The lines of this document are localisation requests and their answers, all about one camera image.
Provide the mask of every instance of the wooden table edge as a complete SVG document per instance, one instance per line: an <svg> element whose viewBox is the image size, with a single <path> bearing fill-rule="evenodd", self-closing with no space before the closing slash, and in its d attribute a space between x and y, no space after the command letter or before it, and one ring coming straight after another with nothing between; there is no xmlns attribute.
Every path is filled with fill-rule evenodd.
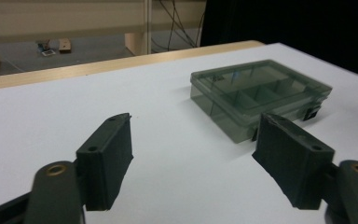
<svg viewBox="0 0 358 224"><path fill-rule="evenodd" d="M7 76L0 76L0 89L14 87L38 82L57 80L68 77L80 77L98 74L107 71L114 71L134 66L151 63L162 63L184 58L198 57L203 55L229 52L239 49L249 49L264 46L263 43L249 40L243 42L208 46L196 49L183 49L177 51L163 52L157 54L142 55L130 58L109 60L97 63L85 63L79 65L65 66L33 72L19 73Z"/></svg>

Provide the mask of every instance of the floor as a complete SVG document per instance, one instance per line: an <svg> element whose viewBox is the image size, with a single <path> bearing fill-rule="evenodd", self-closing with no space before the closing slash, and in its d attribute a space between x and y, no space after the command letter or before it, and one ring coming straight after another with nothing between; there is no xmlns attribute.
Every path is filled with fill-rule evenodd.
<svg viewBox="0 0 358 224"><path fill-rule="evenodd" d="M152 53L193 48L199 29L187 29L186 34L193 42L191 45L183 32L154 32ZM59 53L58 40L50 40L50 47L56 54L48 57L38 51L35 42L0 44L0 76L133 57L125 47L124 35L79 37L70 40L72 52L67 54Z"/></svg>

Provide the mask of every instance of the small object on floor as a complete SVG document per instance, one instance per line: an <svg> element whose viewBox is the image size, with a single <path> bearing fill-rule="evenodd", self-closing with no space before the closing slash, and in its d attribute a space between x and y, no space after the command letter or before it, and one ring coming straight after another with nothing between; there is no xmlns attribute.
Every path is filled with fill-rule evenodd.
<svg viewBox="0 0 358 224"><path fill-rule="evenodd" d="M35 41L35 43L37 44L37 48L39 49L40 52L44 52L50 49L49 42L50 42L49 39Z"/></svg>
<svg viewBox="0 0 358 224"><path fill-rule="evenodd" d="M43 56L48 57L48 56L54 55L55 52L54 52L54 50L49 49L49 50L43 51L42 54L43 54Z"/></svg>
<svg viewBox="0 0 358 224"><path fill-rule="evenodd" d="M68 38L59 39L60 41L60 53L70 53L71 52L71 41Z"/></svg>

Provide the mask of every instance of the dark green plastic part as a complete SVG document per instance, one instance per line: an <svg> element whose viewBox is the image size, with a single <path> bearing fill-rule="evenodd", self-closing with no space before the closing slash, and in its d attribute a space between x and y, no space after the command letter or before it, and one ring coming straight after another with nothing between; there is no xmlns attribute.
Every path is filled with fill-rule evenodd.
<svg viewBox="0 0 358 224"><path fill-rule="evenodd" d="M57 161L36 173L24 223L80 224L82 209L75 166Z"/></svg>
<svg viewBox="0 0 358 224"><path fill-rule="evenodd" d="M293 207L318 209L324 172L334 149L280 116L262 114L255 160L275 179Z"/></svg>
<svg viewBox="0 0 358 224"><path fill-rule="evenodd" d="M108 210L120 191L132 156L130 114L107 119L76 152L88 211Z"/></svg>

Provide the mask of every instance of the wire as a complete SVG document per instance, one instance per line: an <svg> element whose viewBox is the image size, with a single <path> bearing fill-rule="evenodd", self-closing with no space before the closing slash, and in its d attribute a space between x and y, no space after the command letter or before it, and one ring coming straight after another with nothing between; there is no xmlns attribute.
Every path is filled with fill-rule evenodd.
<svg viewBox="0 0 358 224"><path fill-rule="evenodd" d="M190 42L188 39L191 39L188 34L186 33L183 25L181 25L179 22L176 21L176 19L174 18L173 15L177 15L177 10L176 10L176 5L174 5L173 7L173 15L170 13L170 11L165 7L165 5L161 2L161 0L159 0L159 3L161 4L161 6L164 8L164 10L167 12L167 14L171 17L172 22L174 22L174 24L176 24L176 26L185 34L186 39L184 37L182 37L182 39L185 41L185 43L187 43L188 45L190 45L192 48L195 48L196 46L194 45L194 41Z"/></svg>
<svg viewBox="0 0 358 224"><path fill-rule="evenodd" d="M187 34L187 32L185 30L185 26L182 24L182 21L180 20L179 13L178 13L178 11L176 9L175 0L172 0L172 3L173 3L173 10L176 12L176 15L177 15L176 17L178 18L178 21L179 21L179 24L180 24L182 32L185 34L188 42L191 43L191 47L195 48L196 44L194 43L193 39L191 39L191 37Z"/></svg>
<svg viewBox="0 0 358 224"><path fill-rule="evenodd" d="M200 29L201 29L201 25L203 23L204 17L205 17L205 11L202 13L202 16L201 16L201 20L200 20L200 24L199 24L199 31L197 32L197 37L196 37L196 46L198 46L198 43L199 43Z"/></svg>
<svg viewBox="0 0 358 224"><path fill-rule="evenodd" d="M160 44L158 44L153 38L152 38L152 43L155 44L157 47L161 48L161 49L165 49L168 50L167 47L163 47Z"/></svg>
<svg viewBox="0 0 358 224"><path fill-rule="evenodd" d="M173 10L171 33L170 33L170 38L168 39L168 47L167 47L168 51L170 51L170 44L171 44L171 38L172 38L173 25L175 24L175 11L176 10Z"/></svg>
<svg viewBox="0 0 358 224"><path fill-rule="evenodd" d="M194 46L192 46L190 43L188 43L187 42L187 40L184 38L184 37L182 37L182 35L181 34L179 34L177 31L175 31L175 30L173 30L185 43L187 43L188 45L190 45L190 47L192 47L192 48L195 48Z"/></svg>

